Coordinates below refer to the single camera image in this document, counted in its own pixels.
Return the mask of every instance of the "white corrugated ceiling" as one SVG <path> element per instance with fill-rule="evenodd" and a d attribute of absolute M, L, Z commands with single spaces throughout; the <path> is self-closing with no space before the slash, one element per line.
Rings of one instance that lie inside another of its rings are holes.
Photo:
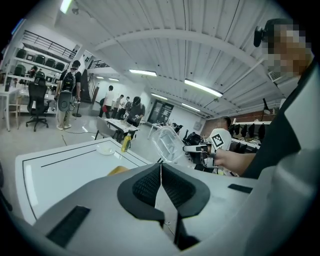
<path fill-rule="evenodd" d="M 76 7 L 78 15 L 72 12 Z M 253 45 L 255 27 L 284 17 L 270 0 L 77 0 L 57 26 L 70 28 L 134 83 L 214 117 L 254 107 L 263 98 L 276 104 L 284 97 L 263 65 L 233 85 L 262 57 Z M 129 69 L 155 71 L 158 77 Z M 184 79 L 223 97 L 217 100 Z"/>

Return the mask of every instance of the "transparent plastic box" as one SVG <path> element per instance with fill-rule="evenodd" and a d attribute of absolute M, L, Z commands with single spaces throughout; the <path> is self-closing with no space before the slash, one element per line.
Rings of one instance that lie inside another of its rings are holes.
<path fill-rule="evenodd" d="M 184 154 L 184 143 L 170 126 L 164 126 L 158 129 L 152 134 L 151 139 L 158 149 L 162 160 L 165 162 L 175 162 Z"/>

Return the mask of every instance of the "yellow bottle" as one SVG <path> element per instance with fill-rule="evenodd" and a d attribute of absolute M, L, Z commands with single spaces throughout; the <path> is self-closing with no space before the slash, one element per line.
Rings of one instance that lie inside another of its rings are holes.
<path fill-rule="evenodd" d="M 130 143 L 131 143 L 131 133 L 128 132 L 127 136 L 124 137 L 121 151 L 126 152 L 130 146 Z"/>

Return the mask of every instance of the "floor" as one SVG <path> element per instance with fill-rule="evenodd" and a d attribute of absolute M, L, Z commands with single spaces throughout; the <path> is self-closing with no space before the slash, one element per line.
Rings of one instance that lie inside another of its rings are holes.
<path fill-rule="evenodd" d="M 39 123 L 36 132 L 34 132 L 33 125 L 26 127 L 25 123 L 30 119 L 27 114 L 21 115 L 19 129 L 16 126 L 15 116 L 11 116 L 11 131 L 7 131 L 5 120 L 0 119 L 0 161 L 4 174 L 2 192 L 12 204 L 13 209 L 17 208 L 18 203 L 15 200 L 16 190 L 13 180 L 16 156 L 94 140 L 97 132 L 96 117 L 86 115 L 88 112 L 90 111 L 80 109 L 79 113 L 85 113 L 82 117 L 71 116 L 72 127 L 64 131 L 56 128 L 57 120 L 52 115 L 46 117 L 49 128 Z M 131 150 L 146 160 L 155 163 L 160 157 L 151 139 L 147 139 L 150 127 L 144 124 L 139 128 L 136 138 L 131 143 Z M 178 164 L 186 167 L 192 165 L 184 155 L 178 159 Z M 170 221 L 170 229 L 175 232 L 177 211 L 167 197 L 161 187 L 157 194 L 155 207 L 165 212 L 166 223 Z M 20 215 L 19 212 L 13 211 L 13 213 L 17 216 Z M 174 238 L 167 225 L 164 225 L 164 231 L 170 238 Z"/>

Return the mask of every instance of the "gray seat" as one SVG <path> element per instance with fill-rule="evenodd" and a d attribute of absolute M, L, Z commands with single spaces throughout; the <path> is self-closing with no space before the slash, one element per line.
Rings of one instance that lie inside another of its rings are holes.
<path fill-rule="evenodd" d="M 117 130 L 109 128 L 107 122 L 99 116 L 96 118 L 96 128 L 98 130 L 97 133 L 101 134 L 104 138 L 114 138 L 115 134 L 117 133 Z"/>

